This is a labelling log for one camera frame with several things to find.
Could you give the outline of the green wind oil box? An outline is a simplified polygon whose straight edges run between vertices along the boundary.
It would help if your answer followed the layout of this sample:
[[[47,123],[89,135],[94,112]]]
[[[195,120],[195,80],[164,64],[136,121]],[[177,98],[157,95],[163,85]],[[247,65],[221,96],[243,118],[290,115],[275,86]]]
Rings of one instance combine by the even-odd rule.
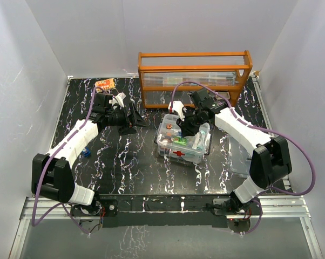
[[[188,140],[186,138],[182,138],[182,137],[173,137],[172,141],[178,145],[187,145],[188,144]]]

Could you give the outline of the clear medicine kit box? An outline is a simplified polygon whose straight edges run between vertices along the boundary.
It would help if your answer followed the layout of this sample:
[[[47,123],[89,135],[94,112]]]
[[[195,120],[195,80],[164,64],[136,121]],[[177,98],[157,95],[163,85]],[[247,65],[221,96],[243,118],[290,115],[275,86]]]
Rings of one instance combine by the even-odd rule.
[[[163,117],[154,138],[158,153],[179,161],[199,164],[203,157],[210,153],[211,127],[205,123],[200,126],[196,135],[183,137],[181,129],[177,125],[178,118],[177,115],[172,114],[166,114]]]

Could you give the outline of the clear kit box lid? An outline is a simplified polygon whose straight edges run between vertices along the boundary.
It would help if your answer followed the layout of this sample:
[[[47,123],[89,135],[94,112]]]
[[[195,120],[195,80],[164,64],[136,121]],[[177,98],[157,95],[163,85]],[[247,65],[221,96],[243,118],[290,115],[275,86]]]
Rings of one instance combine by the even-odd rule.
[[[243,145],[231,136],[228,138],[229,169],[238,177],[246,179],[249,176],[251,157]]]

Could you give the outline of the clear compartment organizer tray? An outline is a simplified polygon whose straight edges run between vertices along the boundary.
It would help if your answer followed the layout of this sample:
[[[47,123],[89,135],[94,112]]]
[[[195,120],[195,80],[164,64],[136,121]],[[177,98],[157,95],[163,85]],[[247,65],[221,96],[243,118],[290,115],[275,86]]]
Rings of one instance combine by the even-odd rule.
[[[199,131],[205,131],[206,132],[206,137],[205,137],[205,141],[204,141],[204,148],[202,150],[197,150],[197,149],[193,149],[192,148],[192,145],[193,145],[193,142],[194,142],[194,136],[192,137],[185,137],[187,140],[188,140],[188,144],[187,145],[178,145],[178,144],[175,144],[174,142],[171,142],[171,143],[165,143],[165,142],[162,142],[161,139],[162,139],[162,136],[166,133],[166,132],[171,132],[172,133],[172,137],[182,137],[181,135],[181,128],[177,125],[177,119],[179,117],[177,115],[172,115],[172,114],[165,114],[165,116],[163,117],[163,120],[162,122],[160,123],[159,125],[159,128],[157,130],[157,133],[156,133],[156,144],[159,146],[159,147],[163,147],[163,148],[175,148],[175,149],[178,149],[181,151],[181,152],[184,152],[184,151],[191,151],[191,152],[196,152],[196,153],[204,153],[206,154],[208,152],[208,149],[209,149],[209,143],[210,143],[210,138],[211,138],[211,135],[210,135],[210,125],[209,123],[204,123],[203,125],[200,126],[200,129]],[[166,125],[167,124],[171,124],[172,125],[172,128],[171,129],[167,129],[166,128]]]

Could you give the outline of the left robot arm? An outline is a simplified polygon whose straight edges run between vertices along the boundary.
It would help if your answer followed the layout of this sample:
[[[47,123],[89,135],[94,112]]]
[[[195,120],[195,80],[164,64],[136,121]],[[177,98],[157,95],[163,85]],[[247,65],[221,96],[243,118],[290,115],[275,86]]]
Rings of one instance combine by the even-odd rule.
[[[51,200],[82,205],[89,215],[100,212],[101,202],[94,191],[75,183],[72,167],[76,158],[106,127],[114,126],[119,135],[135,134],[144,127],[133,102],[124,103],[126,95],[104,92],[94,95],[91,111],[77,120],[67,136],[46,154],[37,154],[32,161],[31,191]]]

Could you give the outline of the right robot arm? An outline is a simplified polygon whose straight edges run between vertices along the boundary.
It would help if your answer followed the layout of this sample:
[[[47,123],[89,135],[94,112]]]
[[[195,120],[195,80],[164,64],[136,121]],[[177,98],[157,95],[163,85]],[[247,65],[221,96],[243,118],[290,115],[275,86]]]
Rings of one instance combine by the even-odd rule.
[[[211,97],[206,89],[193,92],[191,99],[194,107],[186,107],[180,101],[169,107],[179,116],[177,124],[183,137],[196,135],[201,125],[210,122],[234,138],[251,158],[247,179],[231,192],[229,200],[216,207],[243,214],[256,196],[292,172],[288,142],[254,129],[228,101]]]

